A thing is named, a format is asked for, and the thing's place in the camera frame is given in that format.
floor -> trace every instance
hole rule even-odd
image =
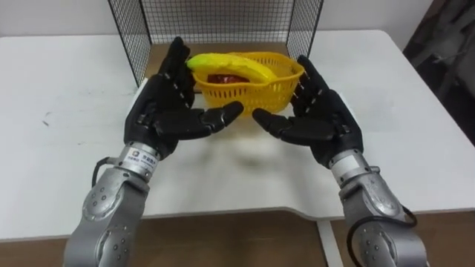
[[[419,215],[432,267],[475,266],[475,213]],[[345,267],[347,227],[332,222]],[[60,267],[65,240],[0,244],[0,266]],[[314,222],[284,211],[144,220],[132,267],[326,266]]]

basket rim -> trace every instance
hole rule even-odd
[[[237,87],[237,86],[247,86],[247,87],[251,87],[251,88],[264,88],[266,86],[269,86],[269,85],[272,85],[272,84],[275,84],[275,83],[278,83],[278,82],[287,82],[287,81],[292,80],[292,79],[300,79],[300,77],[302,76],[302,74],[304,74],[304,71],[305,71],[305,69],[302,65],[298,64],[298,62],[296,62],[294,59],[291,59],[288,56],[285,56],[281,53],[276,53],[276,52],[231,52],[229,54],[235,54],[235,55],[252,55],[252,54],[273,55],[273,56],[280,57],[281,59],[284,59],[284,60],[292,63],[293,65],[295,65],[300,70],[296,74],[293,74],[291,76],[277,78],[277,79],[273,80],[272,82],[263,82],[263,83],[236,82],[236,83],[231,83],[231,84],[215,84],[215,83],[210,83],[210,82],[204,82],[204,81],[198,79],[197,75],[195,73],[191,73],[193,75],[193,78],[196,81],[196,83],[201,84],[201,85],[206,85],[206,86],[212,86],[212,87],[217,88],[217,89],[218,88],[228,88],[229,89],[229,88],[234,88],[234,87]]]

white table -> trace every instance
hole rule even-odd
[[[350,103],[367,160],[402,203],[415,212],[475,208],[474,147],[387,34],[318,32],[310,59]],[[136,86],[119,37],[1,38],[0,90],[0,240],[68,235],[95,162],[122,149]],[[309,149],[248,119],[181,142],[150,186],[147,218],[267,209],[343,216],[336,182]]]

label on robot wrist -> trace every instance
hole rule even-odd
[[[154,173],[155,168],[158,164],[158,159],[150,154],[149,152],[142,151],[140,149],[131,148],[123,162],[127,162],[129,164],[137,165],[141,168],[146,169],[149,173]]]

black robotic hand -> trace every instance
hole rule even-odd
[[[327,168],[343,151],[363,152],[361,129],[340,96],[328,88],[307,57],[300,56],[298,63],[305,73],[291,100],[295,116],[286,118],[258,108],[252,113],[255,121],[274,137],[310,146],[317,162]]]
[[[186,67],[189,54],[180,37],[171,43],[158,73],[148,80],[125,120],[125,143],[144,143],[165,159],[179,140],[221,131],[243,112],[240,102],[207,111],[191,109],[194,80]]]

